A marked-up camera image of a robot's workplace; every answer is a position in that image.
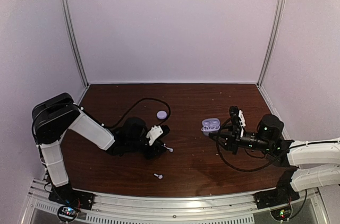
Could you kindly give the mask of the grey-purple earbud charging case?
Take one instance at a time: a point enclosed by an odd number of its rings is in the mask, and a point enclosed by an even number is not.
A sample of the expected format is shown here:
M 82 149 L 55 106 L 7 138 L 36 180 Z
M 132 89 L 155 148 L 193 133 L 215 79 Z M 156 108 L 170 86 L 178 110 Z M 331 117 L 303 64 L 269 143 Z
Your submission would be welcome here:
M 209 133 L 216 133 L 220 129 L 220 120 L 218 118 L 207 118 L 201 123 L 201 131 L 205 136 L 209 136 Z

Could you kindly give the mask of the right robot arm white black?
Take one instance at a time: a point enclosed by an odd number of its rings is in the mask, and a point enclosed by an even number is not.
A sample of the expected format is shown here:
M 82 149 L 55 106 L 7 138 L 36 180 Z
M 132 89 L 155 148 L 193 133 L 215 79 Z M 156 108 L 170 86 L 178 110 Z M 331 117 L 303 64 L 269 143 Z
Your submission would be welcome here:
M 284 203 L 293 194 L 314 187 L 339 184 L 339 139 L 321 141 L 285 140 L 282 137 L 284 123 L 273 114 L 266 114 L 255 132 L 245 130 L 243 113 L 231 112 L 230 118 L 218 129 L 209 133 L 218 150 L 237 154 L 238 149 L 255 150 L 271 157 L 256 172 L 276 164 L 289 168 L 280 186 L 273 190 L 276 203 Z

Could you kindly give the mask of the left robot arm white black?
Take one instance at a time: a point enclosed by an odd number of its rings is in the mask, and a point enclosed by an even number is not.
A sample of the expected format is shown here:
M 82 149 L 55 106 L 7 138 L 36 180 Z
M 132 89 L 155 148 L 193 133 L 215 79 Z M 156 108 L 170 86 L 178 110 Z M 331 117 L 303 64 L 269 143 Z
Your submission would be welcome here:
M 119 122 L 122 126 L 106 126 L 95 120 L 68 93 L 59 94 L 33 108 L 32 135 L 49 174 L 52 191 L 65 205 L 71 205 L 77 199 L 60 146 L 66 131 L 78 133 L 111 156 L 140 152 L 146 159 L 153 159 L 168 151 L 162 138 L 170 129 L 163 122 L 151 128 L 147 128 L 146 122 L 139 117 L 122 116 Z

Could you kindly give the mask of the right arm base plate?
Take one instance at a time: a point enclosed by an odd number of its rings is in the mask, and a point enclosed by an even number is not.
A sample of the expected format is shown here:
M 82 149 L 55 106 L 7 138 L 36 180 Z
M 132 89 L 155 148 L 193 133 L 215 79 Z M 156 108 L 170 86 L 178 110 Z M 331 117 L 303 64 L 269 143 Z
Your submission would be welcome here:
M 291 201 L 298 200 L 298 192 L 284 188 L 275 188 L 268 191 L 260 191 L 254 194 L 257 209 L 272 208 L 274 206 L 289 204 Z

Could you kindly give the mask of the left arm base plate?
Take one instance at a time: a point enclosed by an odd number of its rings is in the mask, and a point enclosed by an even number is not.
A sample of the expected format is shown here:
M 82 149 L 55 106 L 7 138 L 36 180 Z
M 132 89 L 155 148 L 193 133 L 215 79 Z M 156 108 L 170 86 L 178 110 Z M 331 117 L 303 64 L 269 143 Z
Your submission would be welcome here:
M 77 209 L 91 210 L 95 195 L 89 192 L 78 190 L 71 191 L 51 191 L 48 199 L 50 201 L 72 206 Z

